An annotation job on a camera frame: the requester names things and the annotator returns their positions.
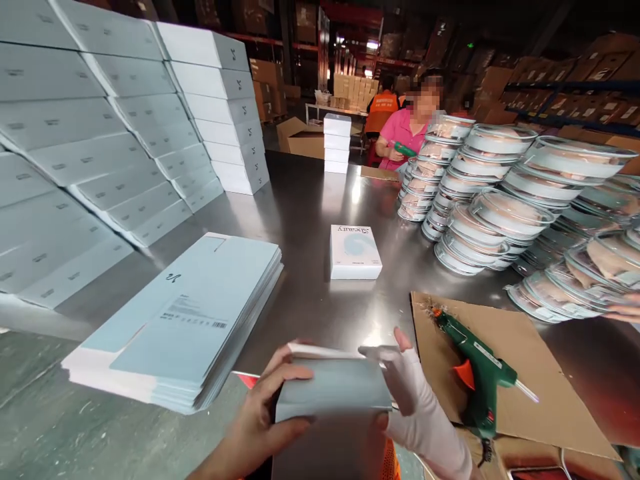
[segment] hand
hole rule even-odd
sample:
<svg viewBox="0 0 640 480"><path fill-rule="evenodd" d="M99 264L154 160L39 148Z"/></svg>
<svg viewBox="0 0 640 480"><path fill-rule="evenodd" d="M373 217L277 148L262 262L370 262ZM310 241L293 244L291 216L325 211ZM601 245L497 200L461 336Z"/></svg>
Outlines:
<svg viewBox="0 0 640 480"><path fill-rule="evenodd" d="M269 404L286 380L310 379L312 370L290 364L291 350L285 345L273 354L260 380L215 450L187 480L238 480L256 470L272 455L302 435L310 423L303 418L271 423Z"/></svg>
<svg viewBox="0 0 640 480"><path fill-rule="evenodd" d="M409 338L396 327L398 347L360 347L360 353L382 362L385 381L400 412L378 418L387 436L416 453L443 480L469 480L471 452L458 436L428 384Z"/></svg>
<svg viewBox="0 0 640 480"><path fill-rule="evenodd" d="M609 310L614 313L604 316L613 320L640 323L640 293L628 293L623 298L626 300L624 303L609 306Z"/></svg>
<svg viewBox="0 0 640 480"><path fill-rule="evenodd" d="M387 158L393 161L402 161L405 159L405 156L402 153L398 152L398 150L395 150L393 147L389 147Z"/></svg>

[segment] orange vest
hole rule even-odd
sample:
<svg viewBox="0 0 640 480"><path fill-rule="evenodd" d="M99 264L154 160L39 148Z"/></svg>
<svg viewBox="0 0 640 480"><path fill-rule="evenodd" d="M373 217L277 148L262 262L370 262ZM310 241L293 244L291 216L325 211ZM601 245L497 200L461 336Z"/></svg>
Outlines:
<svg viewBox="0 0 640 480"><path fill-rule="evenodd" d="M369 116L365 124L365 133L380 132L391 114L397 110L398 97L395 93L382 92L376 95L371 102Z"/></svg>

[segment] concrete floor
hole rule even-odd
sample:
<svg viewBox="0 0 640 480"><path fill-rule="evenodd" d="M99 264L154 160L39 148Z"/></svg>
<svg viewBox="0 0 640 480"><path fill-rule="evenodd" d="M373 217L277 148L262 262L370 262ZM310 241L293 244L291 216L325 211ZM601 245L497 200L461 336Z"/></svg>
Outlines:
<svg viewBox="0 0 640 480"><path fill-rule="evenodd" d="M294 113L304 119L304 106ZM278 150L274 125L264 138ZM76 346L0 333L1 480L182 479L218 444L246 394L232 375L208 411L185 417L69 382L59 363ZM398 458L403 479L424 478L411 453L398 448Z"/></svg>

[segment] pink shirt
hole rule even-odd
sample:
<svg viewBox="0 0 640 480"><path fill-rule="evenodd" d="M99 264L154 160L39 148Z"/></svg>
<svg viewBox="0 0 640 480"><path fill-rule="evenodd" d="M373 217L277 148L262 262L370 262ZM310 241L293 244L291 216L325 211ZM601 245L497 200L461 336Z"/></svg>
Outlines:
<svg viewBox="0 0 640 480"><path fill-rule="evenodd" d="M425 133L427 132L427 126L425 125L420 132L416 135L412 134L409 127L409 116L411 112L408 108L393 112L392 116L385 123L380 131L380 136L385 138L388 142L387 146L392 147L396 142L402 143L404 146L410 148L413 151L419 151L422 147L422 142L425 140ZM384 170L396 170L400 165L406 163L407 159L400 162L394 162L388 158L384 158L380 162L380 167Z"/></svg>

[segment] green glue gun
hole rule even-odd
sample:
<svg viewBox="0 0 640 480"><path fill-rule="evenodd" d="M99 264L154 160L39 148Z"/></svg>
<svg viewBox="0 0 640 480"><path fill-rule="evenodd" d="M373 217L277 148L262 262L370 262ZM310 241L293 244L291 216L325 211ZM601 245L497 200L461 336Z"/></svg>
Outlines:
<svg viewBox="0 0 640 480"><path fill-rule="evenodd" d="M416 152L414 152L413 150L411 150L410 148L404 146L402 143L400 142L396 142L395 145L393 146L393 149L396 150L396 152L400 152L403 155L411 158L411 157L415 157L418 154Z"/></svg>
<svg viewBox="0 0 640 480"><path fill-rule="evenodd" d="M434 308L433 314L441 330L446 332L467 360L454 367L458 376L473 393L462 414L462 422L481 439L495 437L497 387L516 386L534 402L538 397L520 380L517 372L503 360L493 356L486 344L460 323L456 318Z"/></svg>

